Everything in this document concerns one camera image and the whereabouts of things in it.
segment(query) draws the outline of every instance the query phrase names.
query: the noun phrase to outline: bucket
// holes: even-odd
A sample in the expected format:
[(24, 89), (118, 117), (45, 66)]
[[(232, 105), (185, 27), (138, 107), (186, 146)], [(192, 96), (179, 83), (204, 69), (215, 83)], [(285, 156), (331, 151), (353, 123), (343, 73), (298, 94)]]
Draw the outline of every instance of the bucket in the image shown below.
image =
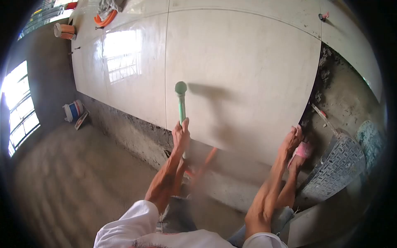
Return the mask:
[(62, 106), (66, 113), (65, 121), (72, 122), (84, 113), (83, 104), (80, 100), (75, 100), (71, 104)]
[(59, 23), (56, 23), (54, 25), (55, 37), (68, 39), (68, 40), (75, 40), (76, 39), (75, 33), (76, 30), (73, 25), (59, 24)]
[(76, 8), (76, 6), (77, 6), (77, 2), (71, 2), (71, 3), (65, 4), (65, 10), (74, 9), (74, 8)]

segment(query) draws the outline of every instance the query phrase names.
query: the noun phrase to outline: hand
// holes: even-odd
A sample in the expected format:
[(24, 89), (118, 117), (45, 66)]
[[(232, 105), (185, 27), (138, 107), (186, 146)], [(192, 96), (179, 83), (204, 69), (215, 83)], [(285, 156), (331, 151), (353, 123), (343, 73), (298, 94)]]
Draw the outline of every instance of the hand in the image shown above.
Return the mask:
[(291, 155), (302, 140), (303, 134), (301, 126), (298, 124), (296, 128), (291, 127), (291, 131), (284, 138), (283, 143), (278, 148), (278, 152), (286, 152), (287, 155)]
[(174, 142), (174, 150), (179, 152), (184, 152), (185, 149), (189, 146), (190, 142), (190, 133), (187, 129), (189, 126), (189, 118), (186, 118), (182, 122), (182, 126), (176, 123), (175, 128), (172, 130), (172, 137)]

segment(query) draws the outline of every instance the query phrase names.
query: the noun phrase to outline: person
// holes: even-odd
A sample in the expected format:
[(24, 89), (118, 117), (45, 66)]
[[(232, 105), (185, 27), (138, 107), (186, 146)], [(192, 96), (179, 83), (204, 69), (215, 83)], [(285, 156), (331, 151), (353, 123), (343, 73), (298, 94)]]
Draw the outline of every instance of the person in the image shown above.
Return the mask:
[[(287, 247), (277, 234), (294, 215), (291, 207), (297, 175), (310, 155), (301, 127), (291, 127), (278, 148), (270, 176), (256, 194), (245, 216), (245, 225), (224, 240), (217, 233), (197, 230), (189, 213), (189, 197), (179, 196), (186, 169), (182, 154), (190, 141), (188, 125), (187, 118), (172, 131), (171, 156), (153, 178), (145, 199), (135, 202), (119, 220), (104, 225), (96, 235), (94, 248)], [(280, 191), (287, 164), (289, 177)]]

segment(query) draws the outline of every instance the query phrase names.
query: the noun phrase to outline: slipper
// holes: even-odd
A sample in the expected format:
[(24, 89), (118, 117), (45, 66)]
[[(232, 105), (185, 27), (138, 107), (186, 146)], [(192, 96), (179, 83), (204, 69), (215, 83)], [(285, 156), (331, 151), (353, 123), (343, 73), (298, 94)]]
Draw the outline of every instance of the slipper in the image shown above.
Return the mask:
[(295, 155), (298, 155), (303, 158), (309, 158), (312, 155), (313, 148), (309, 143), (301, 142), (298, 147), (295, 149), (294, 153), (292, 153), (292, 157), (288, 162), (287, 169), (289, 170), (289, 166), (291, 165), (292, 159), (294, 159)]

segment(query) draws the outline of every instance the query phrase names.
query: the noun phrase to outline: cloth rag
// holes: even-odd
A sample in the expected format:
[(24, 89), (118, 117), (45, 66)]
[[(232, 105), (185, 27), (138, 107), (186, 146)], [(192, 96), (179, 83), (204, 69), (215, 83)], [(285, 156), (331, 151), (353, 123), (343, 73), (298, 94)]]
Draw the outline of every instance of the cloth rag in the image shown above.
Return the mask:
[(98, 3), (98, 16), (101, 21), (104, 21), (112, 10), (116, 10), (118, 13), (123, 11), (123, 8), (116, 3), (115, 0), (100, 0)]

